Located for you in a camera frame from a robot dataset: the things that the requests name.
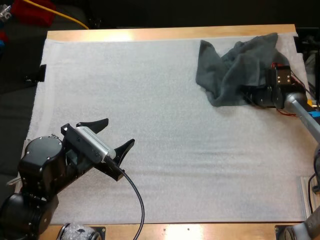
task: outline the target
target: table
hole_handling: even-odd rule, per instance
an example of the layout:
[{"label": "table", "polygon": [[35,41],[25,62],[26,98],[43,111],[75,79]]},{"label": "table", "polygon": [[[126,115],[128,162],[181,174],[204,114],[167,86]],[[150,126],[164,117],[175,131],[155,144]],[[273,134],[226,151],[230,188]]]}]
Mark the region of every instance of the table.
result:
[{"label": "table", "polygon": [[[47,39],[76,42],[130,42],[165,39],[192,39],[228,36],[256,36],[269,33],[295,32],[293,24],[211,26],[182,28],[141,28],[141,29],[99,29],[49,31]],[[279,223],[185,223],[185,224],[145,224],[139,239],[146,240],[274,240],[275,225]],[[131,240],[138,225],[109,224],[106,239]],[[51,225],[40,240],[55,240],[62,226]]]}]

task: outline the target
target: gray towel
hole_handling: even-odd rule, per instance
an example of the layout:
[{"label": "gray towel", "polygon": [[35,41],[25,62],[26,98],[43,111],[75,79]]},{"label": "gray towel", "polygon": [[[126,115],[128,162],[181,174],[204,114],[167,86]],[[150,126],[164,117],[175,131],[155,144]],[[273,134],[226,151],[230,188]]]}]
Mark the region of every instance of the gray towel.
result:
[{"label": "gray towel", "polygon": [[196,83],[205,88],[215,107],[245,105],[239,86],[258,86],[266,82],[265,70],[272,63],[288,65],[288,59],[276,49],[277,33],[237,42],[223,57],[211,43],[201,40]]}]

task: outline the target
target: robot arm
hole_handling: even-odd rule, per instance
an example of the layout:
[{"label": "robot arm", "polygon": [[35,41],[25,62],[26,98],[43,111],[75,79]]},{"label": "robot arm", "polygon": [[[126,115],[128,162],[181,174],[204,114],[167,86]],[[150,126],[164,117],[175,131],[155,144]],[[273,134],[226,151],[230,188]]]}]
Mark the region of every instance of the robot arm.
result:
[{"label": "robot arm", "polygon": [[97,133],[108,125],[108,119],[80,122],[73,128],[61,127],[64,135],[43,136],[31,141],[18,164],[22,189],[8,197],[0,209],[0,236],[8,240],[36,240],[43,233],[58,206],[57,194],[91,168],[118,181],[131,139],[113,149]]},{"label": "robot arm", "polygon": [[[277,108],[294,113],[300,118],[315,140],[320,143],[320,113],[308,104],[303,83],[292,77],[289,66],[273,64],[262,86],[242,86],[240,91],[252,105],[261,108]],[[319,182],[319,147],[314,157],[314,171]],[[320,207],[303,223],[288,226],[279,240],[312,240],[320,235]]]}]

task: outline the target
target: yellow cable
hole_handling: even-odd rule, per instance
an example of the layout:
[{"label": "yellow cable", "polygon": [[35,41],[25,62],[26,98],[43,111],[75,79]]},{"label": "yellow cable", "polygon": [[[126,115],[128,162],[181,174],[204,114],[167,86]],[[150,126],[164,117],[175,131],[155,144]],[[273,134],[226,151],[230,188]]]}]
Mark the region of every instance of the yellow cable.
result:
[{"label": "yellow cable", "polygon": [[48,12],[57,14],[57,15],[59,15],[59,16],[61,16],[61,17],[64,17],[64,18],[69,19],[69,20],[71,20],[71,21],[74,21],[74,22],[76,22],[77,24],[80,24],[80,25],[81,25],[82,27],[84,27],[85,29],[89,29],[89,27],[87,27],[85,24],[83,24],[82,22],[80,22],[79,20],[77,20],[77,19],[75,19],[75,18],[73,18],[73,17],[70,17],[70,16],[65,15],[65,14],[63,14],[63,13],[61,13],[61,12],[58,12],[58,11],[52,10],[52,9],[47,8],[47,7],[45,7],[45,6],[39,5],[39,4],[37,4],[37,3],[33,2],[33,1],[30,1],[30,0],[23,0],[23,1],[25,1],[26,3],[31,4],[31,5],[33,5],[33,6],[36,6],[36,7],[38,7],[38,8],[44,9],[44,10],[46,10],[46,11],[48,11]]}]

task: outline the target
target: white foam sheet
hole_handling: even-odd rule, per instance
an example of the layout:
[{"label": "white foam sheet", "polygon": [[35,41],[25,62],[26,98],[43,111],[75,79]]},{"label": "white foam sheet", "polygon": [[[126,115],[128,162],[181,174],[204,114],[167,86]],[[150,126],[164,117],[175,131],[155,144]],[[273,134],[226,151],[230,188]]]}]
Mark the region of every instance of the white foam sheet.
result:
[{"label": "white foam sheet", "polygon": [[[295,33],[277,49],[307,83]],[[206,39],[221,55],[248,37]],[[66,123],[109,118],[99,136],[116,148],[136,142],[122,168],[139,189],[146,223],[302,221],[300,176],[316,147],[299,119],[252,106],[215,108],[196,84],[200,40],[46,40],[28,138]],[[139,223],[125,178],[90,170],[59,195],[53,224]]]}]

